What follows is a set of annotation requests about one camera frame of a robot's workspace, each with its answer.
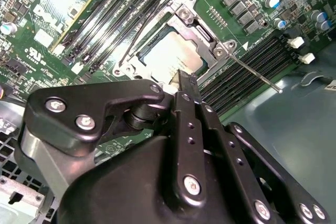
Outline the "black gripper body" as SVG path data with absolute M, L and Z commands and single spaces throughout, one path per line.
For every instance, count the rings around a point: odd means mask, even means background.
M 204 154 L 207 201 L 178 209 L 166 137 L 146 140 L 77 178 L 64 194 L 58 223 L 250 223 L 219 157 Z

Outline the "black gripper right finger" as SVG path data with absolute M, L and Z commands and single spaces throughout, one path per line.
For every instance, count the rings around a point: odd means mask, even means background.
M 208 201 L 192 223 L 329 223 L 327 211 L 240 124 L 222 125 L 201 100 L 196 77 L 192 97 L 208 153 Z

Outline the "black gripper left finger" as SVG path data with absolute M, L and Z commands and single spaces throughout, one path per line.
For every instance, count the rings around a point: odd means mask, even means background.
M 98 145 L 151 129 L 173 147 L 168 193 L 183 205 L 206 202 L 203 115 L 193 74 L 167 87 L 149 79 L 38 89 L 28 97 L 19 135 L 22 154 L 59 202 L 95 168 Z

